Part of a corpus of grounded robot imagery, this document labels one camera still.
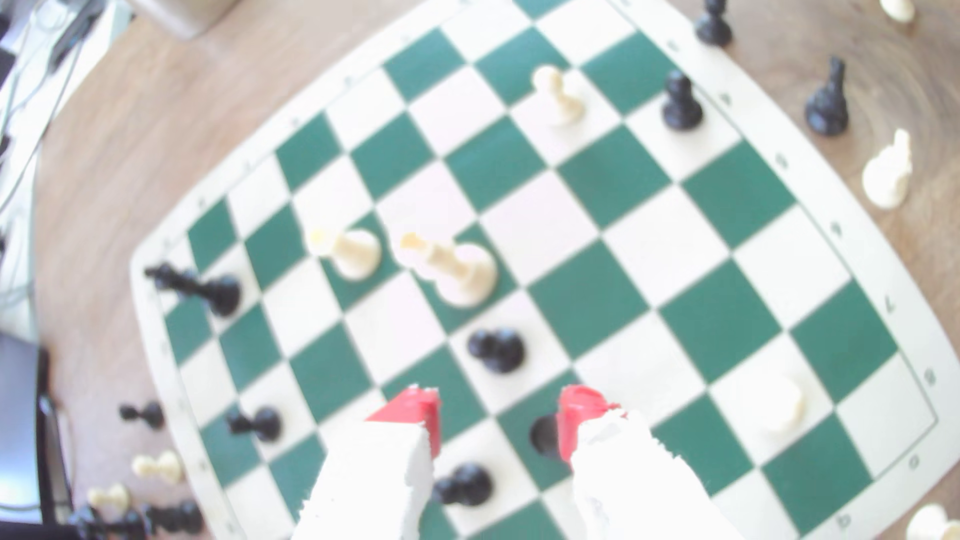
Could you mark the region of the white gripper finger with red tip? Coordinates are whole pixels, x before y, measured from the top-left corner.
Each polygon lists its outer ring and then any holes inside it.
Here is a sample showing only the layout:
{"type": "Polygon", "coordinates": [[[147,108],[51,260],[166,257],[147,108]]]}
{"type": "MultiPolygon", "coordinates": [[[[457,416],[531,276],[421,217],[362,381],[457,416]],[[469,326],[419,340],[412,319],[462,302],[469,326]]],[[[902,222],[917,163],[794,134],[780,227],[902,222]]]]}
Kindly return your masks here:
{"type": "Polygon", "coordinates": [[[570,384],[559,392],[557,430],[589,539],[742,538],[641,411],[570,384]]]}
{"type": "Polygon", "coordinates": [[[331,448],[292,539],[419,539],[442,444],[440,391],[413,384],[331,448]]]}

